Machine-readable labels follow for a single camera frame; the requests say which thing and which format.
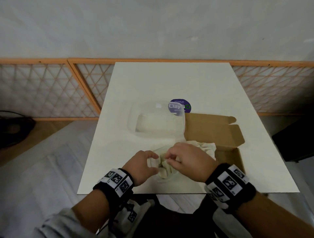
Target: right hand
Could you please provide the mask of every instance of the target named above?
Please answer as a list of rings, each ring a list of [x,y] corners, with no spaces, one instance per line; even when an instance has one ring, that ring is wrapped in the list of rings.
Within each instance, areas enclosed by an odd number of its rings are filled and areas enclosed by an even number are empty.
[[[176,143],[167,151],[165,159],[167,159],[169,165],[181,174],[196,182],[203,183],[218,166],[218,162],[200,148],[181,142]]]

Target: left hand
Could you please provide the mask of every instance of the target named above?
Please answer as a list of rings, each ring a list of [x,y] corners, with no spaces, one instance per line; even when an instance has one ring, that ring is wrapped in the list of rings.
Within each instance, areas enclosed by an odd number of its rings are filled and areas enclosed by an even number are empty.
[[[143,184],[149,177],[158,173],[158,168],[147,166],[148,158],[158,159],[159,156],[151,150],[140,150],[122,167],[132,176],[134,186]]]

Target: lattice panel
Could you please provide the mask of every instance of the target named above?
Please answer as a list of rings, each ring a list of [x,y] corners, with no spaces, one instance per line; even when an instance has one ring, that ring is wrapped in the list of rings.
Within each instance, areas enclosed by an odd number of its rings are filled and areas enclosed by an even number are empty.
[[[314,68],[232,68],[257,112],[304,113],[314,105]]]
[[[113,64],[77,64],[81,74],[102,107],[110,83]]]
[[[32,117],[96,117],[64,64],[0,65],[0,110]]]

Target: cardboard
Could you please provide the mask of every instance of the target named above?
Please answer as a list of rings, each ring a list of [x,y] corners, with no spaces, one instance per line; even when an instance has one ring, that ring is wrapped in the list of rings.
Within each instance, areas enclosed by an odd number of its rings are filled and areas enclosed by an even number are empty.
[[[232,124],[235,122],[233,116],[185,113],[184,137],[187,141],[215,143],[218,162],[235,164],[245,172],[238,149],[245,141],[239,125]]]

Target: white floor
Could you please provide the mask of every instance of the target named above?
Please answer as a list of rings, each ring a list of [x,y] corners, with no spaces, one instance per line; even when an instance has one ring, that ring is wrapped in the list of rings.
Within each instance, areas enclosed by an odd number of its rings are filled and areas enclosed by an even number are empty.
[[[262,118],[270,134],[295,118]],[[0,168],[0,237],[31,233],[45,217],[72,207],[77,195],[97,122],[73,122]],[[295,163],[287,163],[301,194],[270,194],[269,197],[314,226],[314,196]],[[193,213],[204,195],[158,195],[165,207]]]

